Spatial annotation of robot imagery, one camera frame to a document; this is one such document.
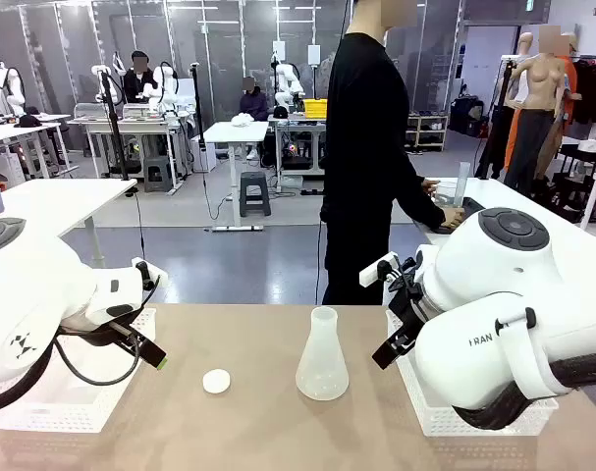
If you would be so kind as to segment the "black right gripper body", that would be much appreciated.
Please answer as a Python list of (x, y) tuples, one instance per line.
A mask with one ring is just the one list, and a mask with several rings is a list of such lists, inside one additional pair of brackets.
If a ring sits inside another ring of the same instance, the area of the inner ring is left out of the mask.
[(414, 279), (416, 269), (399, 273), (386, 286), (388, 310), (398, 320), (400, 326), (388, 338), (391, 348), (413, 348), (422, 327), (428, 317), (420, 302), (424, 300), (424, 292), (420, 282)]

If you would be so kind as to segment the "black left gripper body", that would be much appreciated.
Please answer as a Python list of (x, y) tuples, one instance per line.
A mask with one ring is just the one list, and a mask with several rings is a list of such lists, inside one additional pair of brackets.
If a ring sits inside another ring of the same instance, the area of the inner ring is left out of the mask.
[(112, 332), (112, 343), (129, 354), (140, 354), (146, 344), (147, 338), (130, 326), (110, 322), (108, 324)]

